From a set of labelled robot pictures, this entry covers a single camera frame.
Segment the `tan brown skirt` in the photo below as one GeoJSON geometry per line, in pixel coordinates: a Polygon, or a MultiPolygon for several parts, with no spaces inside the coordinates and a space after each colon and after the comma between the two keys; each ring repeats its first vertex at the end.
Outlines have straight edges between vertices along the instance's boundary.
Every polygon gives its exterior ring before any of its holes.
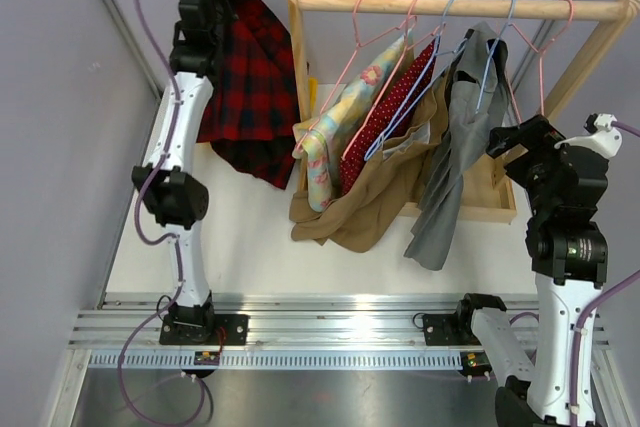
{"type": "Polygon", "coordinates": [[[384,236],[405,204],[424,191],[430,165],[448,127],[446,77],[437,78],[413,109],[409,129],[386,140],[367,161],[350,191],[322,213],[308,205],[308,192],[293,195],[291,239],[330,240],[356,253],[369,251],[384,236]]]}

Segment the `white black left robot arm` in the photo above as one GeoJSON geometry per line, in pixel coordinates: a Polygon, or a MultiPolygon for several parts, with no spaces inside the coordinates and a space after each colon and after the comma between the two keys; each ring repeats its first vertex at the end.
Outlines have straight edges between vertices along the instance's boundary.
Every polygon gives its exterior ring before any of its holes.
{"type": "Polygon", "coordinates": [[[201,232],[209,191],[193,174],[194,150],[206,106],[221,71],[223,40],[235,17],[228,0],[178,0],[172,50],[165,63],[169,84],[159,138],[145,164],[132,170],[135,208],[145,209],[169,245],[175,293],[159,309],[163,345],[237,344],[248,322],[217,315],[206,278],[201,232]]]}

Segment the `pastel floral skirt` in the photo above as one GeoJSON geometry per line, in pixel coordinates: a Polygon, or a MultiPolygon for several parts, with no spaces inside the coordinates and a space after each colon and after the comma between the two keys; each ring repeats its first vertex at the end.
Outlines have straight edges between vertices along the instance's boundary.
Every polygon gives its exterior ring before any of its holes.
{"type": "Polygon", "coordinates": [[[413,33],[400,36],[342,90],[337,100],[321,114],[294,125],[296,146],[292,156],[305,158],[310,208],[322,212],[341,185],[339,161],[347,145],[362,126],[380,92],[395,74],[413,33]]]}

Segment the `yellow plastic tray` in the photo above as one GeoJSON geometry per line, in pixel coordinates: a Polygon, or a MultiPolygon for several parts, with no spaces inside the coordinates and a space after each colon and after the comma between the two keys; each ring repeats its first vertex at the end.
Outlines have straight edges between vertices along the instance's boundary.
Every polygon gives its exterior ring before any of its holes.
{"type": "Polygon", "coordinates": [[[318,81],[315,77],[308,79],[309,116],[312,117],[316,106],[318,81]]]}

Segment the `wooden clothes rack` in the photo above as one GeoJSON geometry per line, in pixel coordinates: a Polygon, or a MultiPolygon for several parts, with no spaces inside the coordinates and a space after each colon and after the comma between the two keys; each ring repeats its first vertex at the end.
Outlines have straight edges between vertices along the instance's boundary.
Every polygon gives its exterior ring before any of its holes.
{"type": "MultiPolygon", "coordinates": [[[[611,47],[639,15],[639,0],[287,0],[300,117],[312,116],[308,90],[308,64],[303,13],[350,12],[401,14],[413,10],[418,15],[447,13],[453,17],[596,21],[579,52],[544,99],[544,112],[555,119],[570,103],[611,47]]],[[[465,175],[459,217],[467,221],[508,224],[517,208],[510,180],[505,177],[501,158],[482,157],[465,175]]]]}

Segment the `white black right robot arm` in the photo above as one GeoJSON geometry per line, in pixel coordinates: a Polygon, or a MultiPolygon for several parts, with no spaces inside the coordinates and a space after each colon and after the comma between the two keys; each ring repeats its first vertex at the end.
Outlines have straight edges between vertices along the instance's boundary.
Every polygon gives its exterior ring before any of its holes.
{"type": "Polygon", "coordinates": [[[542,115],[491,130],[486,153],[516,147],[506,175],[526,191],[531,218],[525,244],[538,296],[536,357],[516,337],[504,302],[467,294],[454,314],[456,336],[480,345],[498,389],[501,426],[593,426],[591,355],[596,301],[607,279],[608,246],[593,218],[608,187],[621,134],[610,114],[588,117],[583,136],[567,138],[542,115]]]}

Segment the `grey skirt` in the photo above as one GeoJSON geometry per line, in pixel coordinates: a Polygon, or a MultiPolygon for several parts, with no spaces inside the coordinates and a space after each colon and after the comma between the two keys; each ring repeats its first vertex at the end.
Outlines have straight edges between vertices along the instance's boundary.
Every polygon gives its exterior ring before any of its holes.
{"type": "Polygon", "coordinates": [[[474,115],[487,47],[497,35],[484,21],[468,29],[465,49],[445,76],[448,127],[430,165],[418,203],[421,213],[404,253],[427,270],[443,268],[460,211],[463,176],[485,154],[490,131],[502,125],[510,104],[505,75],[508,48],[502,40],[490,64],[481,110],[474,115]]]}

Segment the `red white polka-dot skirt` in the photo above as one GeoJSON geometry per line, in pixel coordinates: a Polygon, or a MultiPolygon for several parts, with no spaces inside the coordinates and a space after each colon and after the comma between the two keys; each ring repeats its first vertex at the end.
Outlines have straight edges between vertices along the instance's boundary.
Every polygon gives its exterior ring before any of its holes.
{"type": "MultiPolygon", "coordinates": [[[[367,151],[374,139],[388,125],[393,114],[399,108],[402,100],[434,53],[434,44],[435,40],[427,45],[413,60],[409,68],[388,89],[385,97],[372,108],[368,119],[347,146],[346,152],[342,155],[339,164],[341,182],[340,196],[345,196],[354,186],[366,163],[366,161],[363,160],[363,154],[367,151]]],[[[423,83],[427,84],[432,75],[433,73],[428,73],[424,77],[423,83]]],[[[402,136],[410,125],[411,117],[412,114],[409,114],[391,136],[402,136]]]]}

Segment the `red black plaid skirt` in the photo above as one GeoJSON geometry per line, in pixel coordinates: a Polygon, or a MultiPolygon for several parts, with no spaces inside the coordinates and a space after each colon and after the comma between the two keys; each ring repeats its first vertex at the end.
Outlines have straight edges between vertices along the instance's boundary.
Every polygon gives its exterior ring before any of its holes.
{"type": "Polygon", "coordinates": [[[197,141],[236,171],[284,190],[300,121],[290,34],[263,0],[229,1],[237,19],[197,141]]]}

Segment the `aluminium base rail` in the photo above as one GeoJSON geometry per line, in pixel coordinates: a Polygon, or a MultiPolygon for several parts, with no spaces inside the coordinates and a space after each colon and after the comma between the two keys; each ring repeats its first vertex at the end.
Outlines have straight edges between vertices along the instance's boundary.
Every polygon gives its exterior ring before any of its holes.
{"type": "Polygon", "coordinates": [[[69,349],[84,351],[92,367],[198,370],[460,370],[482,351],[425,339],[422,315],[453,312],[456,294],[219,294],[216,312],[241,317],[221,347],[161,345],[156,299],[107,294],[100,308],[78,314],[69,349]]]}

